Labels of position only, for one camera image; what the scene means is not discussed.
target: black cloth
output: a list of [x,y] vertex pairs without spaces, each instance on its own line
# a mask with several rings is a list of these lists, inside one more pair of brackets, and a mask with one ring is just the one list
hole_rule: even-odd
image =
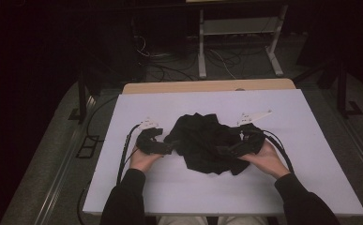
[[[113,188],[100,224],[143,225],[144,182],[143,172],[127,170],[121,184]],[[275,187],[283,199],[288,225],[340,225],[327,205],[314,193],[308,192],[293,173],[278,179]]]
[[231,171],[233,175],[240,174],[250,164],[220,155],[216,146],[232,146],[240,141],[240,136],[221,125],[215,114],[202,116],[198,113],[181,116],[164,139],[165,143],[176,143],[174,148],[184,157],[189,169],[216,174]]

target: gray floor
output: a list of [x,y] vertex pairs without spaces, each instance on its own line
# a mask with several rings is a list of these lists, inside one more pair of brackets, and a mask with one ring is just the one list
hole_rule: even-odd
[[[215,54],[206,59],[208,80],[231,80],[232,73],[237,79],[275,78],[263,47],[269,43],[268,37],[227,37],[209,39],[206,47],[208,54],[215,51],[223,59],[232,57],[231,64],[226,62],[229,72]],[[295,65],[295,60],[304,44],[304,36],[282,37],[276,54],[286,78],[293,78],[306,67]],[[197,77],[196,48],[191,47],[190,54],[183,57],[169,56],[154,62],[182,72],[192,79]],[[163,71],[157,66],[147,67],[147,82],[159,80],[188,80],[180,72],[169,69]],[[359,149],[363,148],[363,115],[343,119],[335,110],[336,97],[333,87],[320,90],[316,87],[318,74],[300,83],[311,109],[323,130],[334,154],[349,179],[353,189],[363,205],[363,160]],[[348,77],[348,100],[355,101],[363,111],[363,86],[355,78]],[[40,146],[25,173],[14,198],[2,220],[2,224],[80,224],[77,216],[77,203],[81,192],[92,178],[99,157],[102,143],[99,143],[94,156],[90,159],[75,158],[86,133],[87,122],[91,118],[89,133],[105,137],[109,125],[115,97],[121,90],[103,90],[100,97],[91,99],[89,114],[85,123],[79,125],[68,120],[70,112],[78,108],[77,85],[69,88],[50,123]],[[81,214],[84,224],[98,224],[99,217]],[[363,217],[345,217],[340,219],[343,225],[363,224]]]

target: white tabletop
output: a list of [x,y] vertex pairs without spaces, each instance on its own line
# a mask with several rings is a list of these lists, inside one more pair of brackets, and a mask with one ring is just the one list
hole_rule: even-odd
[[[184,114],[215,113],[236,127],[242,113],[272,114],[255,122],[282,141],[301,183],[337,216],[363,215],[363,208],[335,159],[300,90],[161,93],[121,95],[102,147],[83,211],[100,214],[115,186],[129,131],[147,116],[159,122],[162,141]],[[129,153],[140,130],[131,138]],[[146,175],[144,207],[152,215],[278,215],[282,200],[275,179],[253,165],[237,176],[187,169],[176,152],[158,160]]]

